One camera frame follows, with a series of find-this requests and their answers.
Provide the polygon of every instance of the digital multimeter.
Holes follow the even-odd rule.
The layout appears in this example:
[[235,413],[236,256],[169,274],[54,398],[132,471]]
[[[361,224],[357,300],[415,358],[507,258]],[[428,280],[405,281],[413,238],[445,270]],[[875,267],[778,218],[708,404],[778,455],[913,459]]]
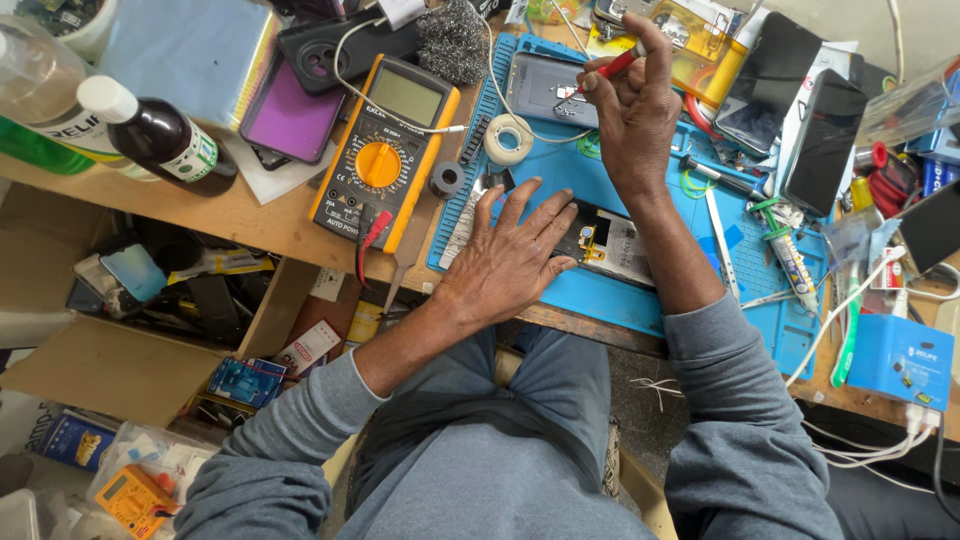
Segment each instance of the digital multimeter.
[[[382,54],[373,62],[363,93],[404,121],[431,130],[448,127],[460,104],[460,92],[447,81]],[[358,99],[310,209],[313,222],[356,239],[360,210],[375,205],[395,218],[372,246],[395,252],[441,137],[400,124]]]
[[158,508],[171,511],[177,507],[136,465],[120,469],[94,499],[134,538],[149,538],[163,525],[166,518],[156,516]]

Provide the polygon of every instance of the screwdriver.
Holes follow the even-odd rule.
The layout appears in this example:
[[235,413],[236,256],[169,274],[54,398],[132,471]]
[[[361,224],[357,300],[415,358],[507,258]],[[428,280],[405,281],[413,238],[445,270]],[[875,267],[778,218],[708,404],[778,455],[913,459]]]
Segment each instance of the screwdriver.
[[726,187],[731,191],[735,191],[744,197],[750,197],[751,199],[755,199],[757,201],[766,201],[769,199],[769,197],[754,189],[752,185],[747,184],[733,175],[713,170],[712,168],[707,167],[706,165],[695,160],[693,156],[690,156],[689,154],[680,158],[680,168],[697,171],[714,179],[723,187]]
[[[609,79],[613,75],[620,73],[624,69],[630,67],[631,63],[634,63],[634,60],[647,56],[647,50],[643,47],[643,43],[637,41],[636,45],[633,46],[629,51],[622,53],[620,56],[613,59],[612,62],[607,65],[597,69],[597,74],[603,76],[606,79]],[[554,110],[559,109],[564,105],[564,103],[573,99],[577,94],[584,93],[584,86],[577,85],[577,91],[566,96],[564,100],[557,105],[553,106]]]

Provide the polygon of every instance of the person's hand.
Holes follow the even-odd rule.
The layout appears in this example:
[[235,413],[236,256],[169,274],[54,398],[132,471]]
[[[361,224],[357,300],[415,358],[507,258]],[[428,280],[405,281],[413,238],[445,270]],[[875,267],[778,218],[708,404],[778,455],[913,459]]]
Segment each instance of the person's hand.
[[611,80],[594,72],[613,57],[589,61],[577,82],[597,108],[601,158],[617,193],[628,203],[637,197],[669,196],[664,179],[681,100],[670,88],[673,53],[667,36],[653,21],[634,13],[623,15],[623,26],[639,37],[647,57]]
[[507,198],[496,226],[490,226],[493,202],[503,186],[491,187],[476,204],[470,241],[446,271],[431,297],[471,330],[509,320],[536,302],[543,289],[577,265],[550,254],[577,214],[573,191],[562,189],[517,226],[527,200],[540,188],[534,177]]

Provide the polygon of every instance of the wooden workbench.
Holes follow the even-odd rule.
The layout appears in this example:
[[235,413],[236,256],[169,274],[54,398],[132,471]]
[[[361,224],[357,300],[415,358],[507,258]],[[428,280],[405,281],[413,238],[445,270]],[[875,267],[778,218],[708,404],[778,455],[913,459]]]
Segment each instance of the wooden workbench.
[[[506,31],[520,34],[526,29],[511,26]],[[543,26],[535,23],[534,32],[540,37],[576,47],[564,25]],[[581,31],[580,34],[581,40],[586,43],[587,32]],[[454,124],[469,121],[476,101],[477,87],[461,88],[461,92],[461,104],[454,116]],[[447,137],[437,161],[456,160],[463,136],[466,136],[466,133],[459,137]],[[353,273],[354,243],[312,223],[308,211],[316,196],[316,190],[306,184],[261,207],[246,183],[239,180],[227,193],[206,199],[166,182],[139,183],[101,165],[79,175],[63,177],[5,155],[0,155],[0,176],[105,207],[229,238],[279,255]],[[428,191],[424,191],[424,196],[433,197]],[[432,222],[426,235],[428,241],[424,242],[420,250],[417,264],[411,267],[404,277],[403,286],[407,288],[429,292],[442,277],[442,274],[425,265],[429,239],[433,237],[439,215],[440,207],[437,206],[432,212],[414,216],[414,219],[432,219]],[[960,262],[960,257],[954,256],[953,260]],[[374,252],[367,259],[366,273],[372,279],[389,282],[393,278],[395,267],[392,257]],[[927,324],[932,325],[939,303],[926,299],[914,299],[913,302]],[[653,357],[666,357],[665,343],[658,337],[627,330],[565,309],[537,303],[523,311],[519,318],[621,349]],[[791,394],[812,403],[832,405],[902,424],[902,404],[848,386],[833,388],[830,385],[829,373],[837,348],[837,343],[825,338],[817,351],[813,379],[798,380],[790,388]],[[960,440],[960,388],[957,387],[951,392],[947,426],[947,436]]]

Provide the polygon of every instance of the bottle label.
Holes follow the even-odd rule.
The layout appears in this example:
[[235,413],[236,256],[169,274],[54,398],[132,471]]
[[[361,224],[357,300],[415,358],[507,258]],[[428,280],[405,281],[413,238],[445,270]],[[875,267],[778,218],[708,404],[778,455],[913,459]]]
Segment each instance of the bottle label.
[[52,122],[26,127],[70,146],[94,160],[119,160],[123,156],[110,143],[107,125],[107,122],[102,122],[93,112],[78,105]]
[[198,128],[190,119],[187,119],[187,122],[190,123],[190,145],[174,160],[161,163],[160,166],[189,184],[203,178],[213,169],[217,164],[219,150],[217,143],[213,142],[204,130]]

